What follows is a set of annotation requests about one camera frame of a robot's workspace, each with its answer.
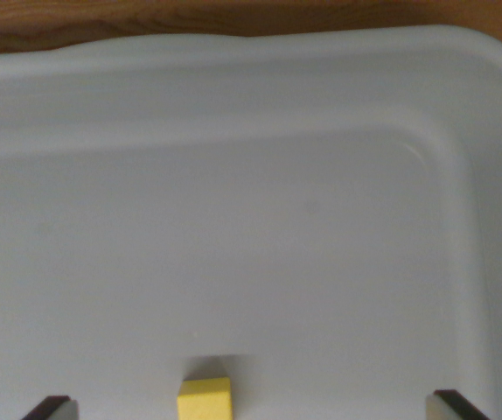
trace plastic tub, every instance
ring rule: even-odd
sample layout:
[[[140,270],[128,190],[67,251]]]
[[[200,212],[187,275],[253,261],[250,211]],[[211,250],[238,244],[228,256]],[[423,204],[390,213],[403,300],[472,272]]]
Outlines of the plastic tub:
[[[417,27],[0,56],[0,419],[502,418],[502,45]]]

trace yellow cube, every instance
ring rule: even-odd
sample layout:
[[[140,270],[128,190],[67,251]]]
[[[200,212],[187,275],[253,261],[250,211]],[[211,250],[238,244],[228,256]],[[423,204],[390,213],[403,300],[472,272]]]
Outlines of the yellow cube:
[[[178,395],[179,420],[232,420],[229,378],[184,381]]]

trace wood grain surface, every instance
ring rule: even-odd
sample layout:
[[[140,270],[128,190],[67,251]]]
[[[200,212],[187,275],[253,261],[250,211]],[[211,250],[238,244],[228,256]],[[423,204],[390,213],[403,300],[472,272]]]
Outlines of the wood grain surface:
[[[0,53],[150,33],[261,36],[429,24],[502,41],[502,0],[0,0]]]

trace dark edge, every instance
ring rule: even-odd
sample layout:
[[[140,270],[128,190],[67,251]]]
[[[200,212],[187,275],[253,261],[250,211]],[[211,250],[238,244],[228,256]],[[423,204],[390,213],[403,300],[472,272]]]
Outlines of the dark edge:
[[[490,420],[455,389],[438,389],[434,395],[439,396],[463,420]]]
[[[49,395],[22,420],[47,420],[62,404],[70,401],[68,395]]]

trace yellow sponge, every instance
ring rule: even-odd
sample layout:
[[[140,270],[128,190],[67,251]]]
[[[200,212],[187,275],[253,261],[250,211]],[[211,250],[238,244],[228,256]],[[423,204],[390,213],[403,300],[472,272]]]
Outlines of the yellow sponge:
[[[179,420],[232,420],[229,378],[185,381],[178,395]]]

